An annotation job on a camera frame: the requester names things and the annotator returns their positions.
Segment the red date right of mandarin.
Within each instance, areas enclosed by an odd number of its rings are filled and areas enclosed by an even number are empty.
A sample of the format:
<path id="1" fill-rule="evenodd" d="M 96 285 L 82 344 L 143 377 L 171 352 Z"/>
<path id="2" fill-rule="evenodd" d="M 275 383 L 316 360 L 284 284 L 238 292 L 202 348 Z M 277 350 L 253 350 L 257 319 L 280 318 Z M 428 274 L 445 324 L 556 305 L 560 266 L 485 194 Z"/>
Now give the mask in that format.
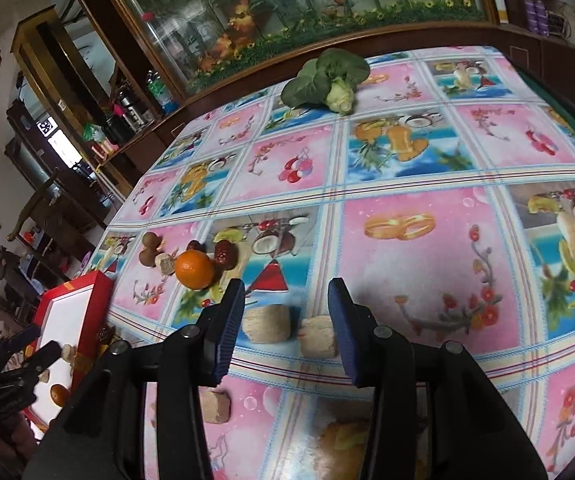
<path id="1" fill-rule="evenodd" d="M 188 250 L 197 250 L 198 252 L 206 252 L 205 245 L 198 240 L 190 240 L 187 245 Z"/>

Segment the dark red date near box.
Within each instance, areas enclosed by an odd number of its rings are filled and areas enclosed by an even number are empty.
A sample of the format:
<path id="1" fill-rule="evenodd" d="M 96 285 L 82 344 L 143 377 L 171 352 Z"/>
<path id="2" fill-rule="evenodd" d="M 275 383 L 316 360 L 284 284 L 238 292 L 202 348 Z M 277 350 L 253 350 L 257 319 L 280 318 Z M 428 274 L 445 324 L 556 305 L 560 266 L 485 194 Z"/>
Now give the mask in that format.
<path id="1" fill-rule="evenodd" d="M 99 344 L 106 344 L 107 346 L 112 342 L 115 335 L 115 328 L 113 326 L 105 325 L 97 332 L 97 340 Z"/>

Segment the red date of mandarin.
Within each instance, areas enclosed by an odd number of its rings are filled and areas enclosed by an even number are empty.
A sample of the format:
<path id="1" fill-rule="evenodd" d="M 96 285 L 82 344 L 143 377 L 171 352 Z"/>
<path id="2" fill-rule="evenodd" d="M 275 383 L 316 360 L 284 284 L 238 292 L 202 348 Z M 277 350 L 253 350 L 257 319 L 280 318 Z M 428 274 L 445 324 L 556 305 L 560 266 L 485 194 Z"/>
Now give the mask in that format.
<path id="1" fill-rule="evenodd" d="M 198 240 L 190 240 L 187 245 L 188 250 L 197 250 L 198 252 L 206 252 L 205 245 Z"/>
<path id="2" fill-rule="evenodd" d="M 237 244 L 230 242 L 230 240 L 219 240 L 214 247 L 214 261 L 219 269 L 233 270 L 239 261 Z"/>

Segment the beige walnut near gripper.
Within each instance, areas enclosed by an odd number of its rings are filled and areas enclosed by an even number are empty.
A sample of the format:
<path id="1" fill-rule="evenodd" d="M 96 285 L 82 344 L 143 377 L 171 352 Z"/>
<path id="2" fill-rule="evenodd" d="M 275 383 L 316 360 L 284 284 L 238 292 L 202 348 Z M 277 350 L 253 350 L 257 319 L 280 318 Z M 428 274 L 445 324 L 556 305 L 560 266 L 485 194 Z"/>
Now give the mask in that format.
<path id="1" fill-rule="evenodd" d="M 76 360 L 77 350 L 71 344 L 63 344 L 61 351 L 61 359 L 70 365 L 73 365 Z"/>

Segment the brown longan left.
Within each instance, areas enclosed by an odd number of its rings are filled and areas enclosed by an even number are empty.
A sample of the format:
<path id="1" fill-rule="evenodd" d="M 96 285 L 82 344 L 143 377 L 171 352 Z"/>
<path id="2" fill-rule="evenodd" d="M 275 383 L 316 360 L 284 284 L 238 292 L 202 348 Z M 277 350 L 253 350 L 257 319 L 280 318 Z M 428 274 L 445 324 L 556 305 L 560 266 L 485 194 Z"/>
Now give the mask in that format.
<path id="1" fill-rule="evenodd" d="M 162 243 L 163 237 L 152 231 L 146 232 L 142 237 L 143 247 L 149 250 L 158 250 Z"/>

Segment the green leafy vegetable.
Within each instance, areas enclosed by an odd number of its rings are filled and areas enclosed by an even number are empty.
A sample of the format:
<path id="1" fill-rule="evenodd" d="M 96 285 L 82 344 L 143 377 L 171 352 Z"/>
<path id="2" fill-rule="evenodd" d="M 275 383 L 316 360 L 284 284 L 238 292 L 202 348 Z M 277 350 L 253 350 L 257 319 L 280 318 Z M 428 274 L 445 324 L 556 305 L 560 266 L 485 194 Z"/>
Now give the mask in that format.
<path id="1" fill-rule="evenodd" d="M 353 114 L 359 84 L 370 76 L 361 56 L 331 48 L 308 60 L 281 91 L 281 101 L 292 108 L 327 107 L 338 115 Z"/>

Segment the colourful fruit print tablecloth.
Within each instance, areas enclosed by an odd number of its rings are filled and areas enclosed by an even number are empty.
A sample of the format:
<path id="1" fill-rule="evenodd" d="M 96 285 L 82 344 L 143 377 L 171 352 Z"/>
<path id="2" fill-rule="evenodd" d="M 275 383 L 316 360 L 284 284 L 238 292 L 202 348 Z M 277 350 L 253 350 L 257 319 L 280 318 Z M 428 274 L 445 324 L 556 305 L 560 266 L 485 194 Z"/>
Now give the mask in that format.
<path id="1" fill-rule="evenodd" d="M 371 58 L 353 114 L 291 108 L 274 84 L 192 119 L 138 180 L 88 262 L 115 282 L 118 336 L 154 344 L 238 278 L 246 309 L 284 304 L 291 336 L 241 328 L 206 424 L 218 479 L 353 479 L 371 411 L 341 359 L 301 355 L 327 285 L 416 344 L 463 344 L 551 479 L 575 458 L 575 113 L 491 47 Z M 139 262 L 146 232 L 216 268 L 200 290 Z M 214 261 L 219 240 L 238 265 Z"/>

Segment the green label water bottle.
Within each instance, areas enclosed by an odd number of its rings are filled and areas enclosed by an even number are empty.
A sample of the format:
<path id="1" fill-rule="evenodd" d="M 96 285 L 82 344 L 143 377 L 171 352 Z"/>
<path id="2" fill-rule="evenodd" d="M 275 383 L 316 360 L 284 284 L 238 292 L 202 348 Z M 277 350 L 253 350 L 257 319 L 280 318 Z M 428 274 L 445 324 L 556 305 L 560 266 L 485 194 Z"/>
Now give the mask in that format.
<path id="1" fill-rule="evenodd" d="M 163 79 L 158 75 L 158 72 L 150 70 L 148 78 L 146 78 L 146 85 L 166 115 L 172 114 L 178 108 L 178 103 L 174 100 L 173 95 Z"/>

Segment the black thermos flask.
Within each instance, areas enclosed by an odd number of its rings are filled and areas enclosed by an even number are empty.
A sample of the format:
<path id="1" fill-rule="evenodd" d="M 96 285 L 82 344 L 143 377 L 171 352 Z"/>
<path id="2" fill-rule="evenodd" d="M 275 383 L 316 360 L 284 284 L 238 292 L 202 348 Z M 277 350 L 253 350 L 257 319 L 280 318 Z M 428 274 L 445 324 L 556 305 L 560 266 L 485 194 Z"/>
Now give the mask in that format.
<path id="1" fill-rule="evenodd" d="M 132 101 L 131 97 L 124 89 L 118 91 L 117 103 L 122 109 L 123 115 L 130 127 L 134 129 L 135 132 L 140 132 L 146 125 L 146 122 L 138 111 L 138 108 L 135 107 L 134 101 Z"/>

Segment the red date left of mandarin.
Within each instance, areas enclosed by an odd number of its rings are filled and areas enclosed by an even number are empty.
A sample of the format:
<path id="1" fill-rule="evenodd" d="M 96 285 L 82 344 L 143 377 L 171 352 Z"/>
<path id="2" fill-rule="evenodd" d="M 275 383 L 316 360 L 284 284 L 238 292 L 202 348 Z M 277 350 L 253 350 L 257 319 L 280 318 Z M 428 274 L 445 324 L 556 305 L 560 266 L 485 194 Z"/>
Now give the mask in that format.
<path id="1" fill-rule="evenodd" d="M 219 269 L 233 270 L 239 261 L 237 244 L 230 242 L 230 240 L 219 240 L 214 247 L 214 261 Z"/>

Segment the brown longan right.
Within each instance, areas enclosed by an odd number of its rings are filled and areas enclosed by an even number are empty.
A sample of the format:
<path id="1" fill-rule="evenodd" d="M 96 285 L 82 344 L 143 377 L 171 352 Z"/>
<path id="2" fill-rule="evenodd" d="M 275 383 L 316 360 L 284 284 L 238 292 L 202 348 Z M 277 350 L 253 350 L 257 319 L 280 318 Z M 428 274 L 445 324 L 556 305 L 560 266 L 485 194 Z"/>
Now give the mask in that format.
<path id="1" fill-rule="evenodd" d="M 143 266 L 147 266 L 148 268 L 154 268 L 155 266 L 155 259 L 160 252 L 157 249 L 153 248 L 143 248 L 141 252 L 139 252 L 138 258 L 139 262 Z"/>

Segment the red white shallow box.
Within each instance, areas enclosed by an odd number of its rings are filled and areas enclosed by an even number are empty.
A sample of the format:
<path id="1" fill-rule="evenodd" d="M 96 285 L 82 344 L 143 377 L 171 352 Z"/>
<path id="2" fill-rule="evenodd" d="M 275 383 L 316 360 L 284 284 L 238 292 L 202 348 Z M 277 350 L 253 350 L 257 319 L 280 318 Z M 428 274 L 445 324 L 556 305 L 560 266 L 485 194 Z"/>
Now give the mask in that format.
<path id="1" fill-rule="evenodd" d="M 45 432 L 60 409 L 50 398 L 50 387 L 61 384 L 71 393 L 79 386 L 97 359 L 101 344 L 97 332 L 105 325 L 113 280 L 101 271 L 94 271 L 64 283 L 42 295 L 34 317 L 34 324 L 41 333 L 25 347 L 29 358 L 49 341 L 71 344 L 77 350 L 73 365 L 60 359 L 48 368 L 48 373 L 38 382 L 37 400 L 25 410 L 26 416 Z"/>

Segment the orange mandarin in box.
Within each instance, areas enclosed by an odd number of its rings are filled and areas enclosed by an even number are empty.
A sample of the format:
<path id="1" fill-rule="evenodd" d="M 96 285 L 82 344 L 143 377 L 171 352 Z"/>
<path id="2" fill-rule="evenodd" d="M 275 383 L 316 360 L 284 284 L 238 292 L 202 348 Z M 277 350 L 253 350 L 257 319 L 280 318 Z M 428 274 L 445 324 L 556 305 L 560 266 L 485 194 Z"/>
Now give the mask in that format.
<path id="1" fill-rule="evenodd" d="M 71 391 L 69 388 L 61 384 L 53 384 L 50 387 L 50 398 L 56 406 L 64 408 L 68 400 L 70 400 Z"/>

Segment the wooden chair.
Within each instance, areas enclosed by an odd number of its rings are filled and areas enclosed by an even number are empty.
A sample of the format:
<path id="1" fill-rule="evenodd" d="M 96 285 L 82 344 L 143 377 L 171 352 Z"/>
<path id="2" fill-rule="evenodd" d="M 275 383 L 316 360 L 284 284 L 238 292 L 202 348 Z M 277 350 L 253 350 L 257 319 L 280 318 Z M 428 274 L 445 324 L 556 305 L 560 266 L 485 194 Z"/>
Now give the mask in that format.
<path id="1" fill-rule="evenodd" d="M 33 220 L 67 255 L 82 262 L 94 250 L 84 234 L 94 226 L 105 228 L 108 212 L 109 207 L 83 177 L 76 177 L 71 169 L 55 169 L 23 206 L 7 240 L 15 240 L 24 223 Z"/>

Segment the purple spray bottles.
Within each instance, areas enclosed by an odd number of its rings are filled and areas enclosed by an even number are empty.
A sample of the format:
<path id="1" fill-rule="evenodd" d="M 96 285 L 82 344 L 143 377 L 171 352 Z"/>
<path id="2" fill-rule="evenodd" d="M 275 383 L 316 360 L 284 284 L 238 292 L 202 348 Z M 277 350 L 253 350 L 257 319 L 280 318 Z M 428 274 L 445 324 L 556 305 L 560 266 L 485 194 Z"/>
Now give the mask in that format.
<path id="1" fill-rule="evenodd" d="M 533 34 L 549 37 L 549 13 L 542 0 L 524 0 L 528 29 Z"/>

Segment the beige walnut piece centre left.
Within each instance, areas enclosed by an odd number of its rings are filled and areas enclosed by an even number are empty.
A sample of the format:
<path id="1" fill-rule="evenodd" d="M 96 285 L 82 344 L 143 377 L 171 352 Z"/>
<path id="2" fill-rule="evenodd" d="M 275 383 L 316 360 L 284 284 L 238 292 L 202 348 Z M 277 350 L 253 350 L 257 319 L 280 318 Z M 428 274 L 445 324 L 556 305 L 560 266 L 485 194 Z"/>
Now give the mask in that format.
<path id="1" fill-rule="evenodd" d="M 156 269 L 161 272 L 162 275 L 169 276 L 175 274 L 176 259 L 167 254 L 167 252 L 160 252 L 155 258 L 154 263 Z"/>

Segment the brown longan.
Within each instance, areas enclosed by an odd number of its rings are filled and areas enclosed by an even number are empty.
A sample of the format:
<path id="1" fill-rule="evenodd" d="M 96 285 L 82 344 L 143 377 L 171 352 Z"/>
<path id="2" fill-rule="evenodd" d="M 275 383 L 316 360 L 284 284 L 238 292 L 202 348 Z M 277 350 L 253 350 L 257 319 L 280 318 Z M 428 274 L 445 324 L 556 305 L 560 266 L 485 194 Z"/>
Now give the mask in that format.
<path id="1" fill-rule="evenodd" d="M 158 250 L 162 243 L 163 237 L 152 231 L 146 232 L 142 237 L 143 247 L 149 250 Z"/>
<path id="2" fill-rule="evenodd" d="M 143 266 L 147 266 L 148 268 L 154 268 L 155 266 L 155 259 L 160 252 L 157 249 L 153 248 L 143 248 L 141 252 L 139 252 L 138 258 L 139 262 Z"/>

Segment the orange mandarin on table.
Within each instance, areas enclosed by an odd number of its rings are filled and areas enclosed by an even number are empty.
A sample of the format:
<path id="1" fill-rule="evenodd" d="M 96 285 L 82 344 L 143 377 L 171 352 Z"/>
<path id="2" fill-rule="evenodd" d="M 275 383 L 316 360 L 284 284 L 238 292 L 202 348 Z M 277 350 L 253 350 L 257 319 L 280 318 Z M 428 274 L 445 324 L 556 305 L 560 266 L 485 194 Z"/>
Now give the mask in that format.
<path id="1" fill-rule="evenodd" d="M 176 258 L 175 275 L 182 285 L 200 290 L 214 282 L 216 268 L 213 260 L 205 252 L 188 249 Z"/>

